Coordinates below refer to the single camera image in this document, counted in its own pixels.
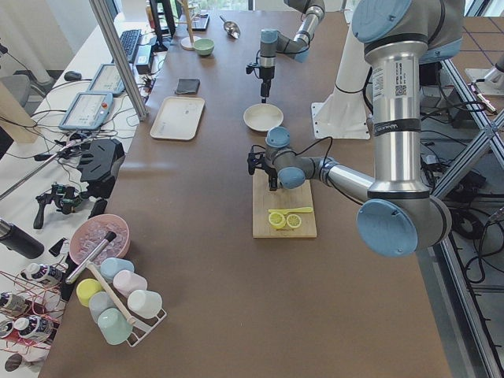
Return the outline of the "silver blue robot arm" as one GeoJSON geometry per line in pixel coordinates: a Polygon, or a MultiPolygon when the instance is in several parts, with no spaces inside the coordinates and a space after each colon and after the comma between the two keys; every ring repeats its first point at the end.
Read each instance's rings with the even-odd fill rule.
{"type": "Polygon", "coordinates": [[[265,171],[271,190],[319,180],[360,202],[359,234],[383,256],[442,241],[450,212],[421,180],[420,67],[458,53],[463,17],[461,1],[358,3],[335,89],[316,104],[312,120],[320,139],[372,139],[372,176],[331,157],[304,157],[282,126],[268,130],[262,152],[249,152],[248,169],[265,171]]]}
{"type": "Polygon", "coordinates": [[[277,29],[261,30],[260,48],[255,62],[246,66],[246,74],[253,72],[261,80],[261,103],[266,103],[270,96],[272,80],[275,76],[276,55],[283,54],[295,61],[303,62],[308,55],[314,32],[325,15],[324,1],[292,0],[283,3],[305,17],[293,38],[285,36],[277,29]]]}

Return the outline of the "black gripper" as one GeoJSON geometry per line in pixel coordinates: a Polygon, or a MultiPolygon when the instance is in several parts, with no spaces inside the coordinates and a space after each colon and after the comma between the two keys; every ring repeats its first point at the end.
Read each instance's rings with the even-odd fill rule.
{"type": "Polygon", "coordinates": [[[258,78],[262,80],[261,83],[261,103],[265,104],[270,95],[272,79],[275,75],[274,57],[259,57],[254,63],[249,63],[246,66],[246,73],[251,74],[256,69],[259,71],[258,78]]]}
{"type": "Polygon", "coordinates": [[[256,147],[265,149],[263,146],[254,144],[251,146],[250,151],[247,155],[247,168],[248,173],[253,176],[257,169],[260,169],[268,175],[269,180],[269,190],[276,191],[278,189],[278,177],[276,170],[269,166],[266,162],[265,152],[257,152],[256,147]]]}

